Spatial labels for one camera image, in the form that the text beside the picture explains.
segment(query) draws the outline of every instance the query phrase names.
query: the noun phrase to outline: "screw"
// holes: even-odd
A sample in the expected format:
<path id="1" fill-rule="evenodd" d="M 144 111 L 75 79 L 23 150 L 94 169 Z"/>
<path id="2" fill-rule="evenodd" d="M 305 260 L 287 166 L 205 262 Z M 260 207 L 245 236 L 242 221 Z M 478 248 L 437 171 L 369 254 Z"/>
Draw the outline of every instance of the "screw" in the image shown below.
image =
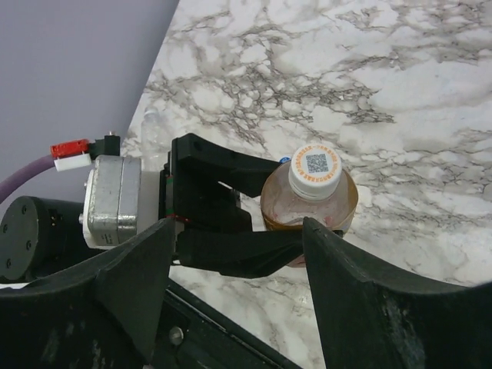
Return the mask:
<path id="1" fill-rule="evenodd" d="M 174 346 L 179 346 L 181 342 L 183 342 L 184 338 L 185 338 L 185 334 L 183 333 L 183 330 L 180 327 L 173 327 L 169 331 L 169 341 Z"/>

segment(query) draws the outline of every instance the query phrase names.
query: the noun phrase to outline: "cable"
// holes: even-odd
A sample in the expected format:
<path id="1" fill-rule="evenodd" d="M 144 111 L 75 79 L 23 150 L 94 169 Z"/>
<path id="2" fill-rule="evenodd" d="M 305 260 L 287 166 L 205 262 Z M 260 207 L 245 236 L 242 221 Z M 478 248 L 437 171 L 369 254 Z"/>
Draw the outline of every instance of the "cable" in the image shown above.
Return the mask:
<path id="1" fill-rule="evenodd" d="M 55 162 L 53 161 L 53 157 L 47 155 L 16 171 L 13 175 L 0 183 L 0 204 L 25 182 L 54 166 Z"/>

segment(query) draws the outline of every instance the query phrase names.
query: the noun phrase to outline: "marble countertop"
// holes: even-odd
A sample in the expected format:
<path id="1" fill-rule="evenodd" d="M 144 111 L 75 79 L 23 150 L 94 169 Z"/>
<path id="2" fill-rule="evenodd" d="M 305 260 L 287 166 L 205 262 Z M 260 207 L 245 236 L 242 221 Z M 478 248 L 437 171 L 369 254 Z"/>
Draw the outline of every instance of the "marble countertop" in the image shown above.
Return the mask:
<path id="1" fill-rule="evenodd" d="M 181 0 L 131 124 L 150 104 L 278 160 L 329 141 L 360 203 L 347 239 L 443 281 L 492 279 L 492 2 Z M 243 198 L 263 229 L 257 199 Z M 304 270 L 171 276 L 304 368 L 323 368 Z"/>

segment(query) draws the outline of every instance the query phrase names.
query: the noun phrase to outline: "black plastic part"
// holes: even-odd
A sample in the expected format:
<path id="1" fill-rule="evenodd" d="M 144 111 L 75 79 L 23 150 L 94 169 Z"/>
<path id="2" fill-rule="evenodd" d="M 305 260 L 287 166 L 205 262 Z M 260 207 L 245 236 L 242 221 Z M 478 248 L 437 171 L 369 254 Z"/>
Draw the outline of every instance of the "black plastic part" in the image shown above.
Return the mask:
<path id="1" fill-rule="evenodd" d="M 219 234 L 186 230 L 178 235 L 181 265 L 240 278 L 260 278 L 302 255 L 301 231 Z"/>
<path id="2" fill-rule="evenodd" d="M 107 135 L 103 139 L 89 144 L 89 154 L 95 160 L 99 155 L 120 156 L 121 138 L 117 135 Z"/>
<path id="3" fill-rule="evenodd" d="M 74 202 L 15 199 L 0 224 L 0 281 L 31 281 L 98 254 L 85 243 L 82 209 Z"/>
<path id="4" fill-rule="evenodd" d="M 169 164 L 166 163 L 164 169 L 159 174 L 159 219 L 166 218 L 166 193 L 167 193 L 167 181 L 170 175 Z"/>
<path id="5" fill-rule="evenodd" d="M 172 142 L 166 214 L 188 219 L 188 227 L 221 233 L 251 231 L 251 215 L 238 207 L 236 192 L 218 183 L 213 173 L 204 173 L 205 164 L 201 171 L 195 170 L 193 164 L 198 161 L 189 157 L 186 145 L 192 145 L 190 138 L 194 137 L 186 135 Z"/>
<path id="6" fill-rule="evenodd" d="M 304 256 L 330 369 L 492 367 L 492 284 L 421 277 L 304 220 Z"/>
<path id="7" fill-rule="evenodd" d="M 141 369 L 154 350 L 175 224 L 20 290 L 0 290 L 0 367 Z"/>
<path id="8" fill-rule="evenodd" d="M 223 148 L 192 133 L 176 138 L 177 160 L 188 170 L 256 198 L 280 163 Z"/>
<path id="9" fill-rule="evenodd" d="M 183 331 L 172 344 L 169 332 Z M 154 369 L 300 369 L 202 300 L 170 281 L 159 323 Z"/>

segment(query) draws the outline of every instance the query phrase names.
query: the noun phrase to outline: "white bottle cap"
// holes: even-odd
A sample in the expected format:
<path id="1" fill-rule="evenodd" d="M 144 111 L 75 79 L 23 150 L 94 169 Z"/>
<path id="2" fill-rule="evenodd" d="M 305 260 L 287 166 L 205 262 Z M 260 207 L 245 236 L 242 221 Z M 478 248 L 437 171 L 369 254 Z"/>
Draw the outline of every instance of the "white bottle cap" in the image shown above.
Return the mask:
<path id="1" fill-rule="evenodd" d="M 158 115 L 158 114 L 159 114 L 159 110 L 151 105 L 145 109 L 144 117 L 147 117 L 149 115 Z"/>
<path id="2" fill-rule="evenodd" d="M 289 184 L 305 200 L 324 200 L 337 189 L 341 172 L 340 156 L 332 148 L 323 144 L 305 145 L 292 156 Z"/>

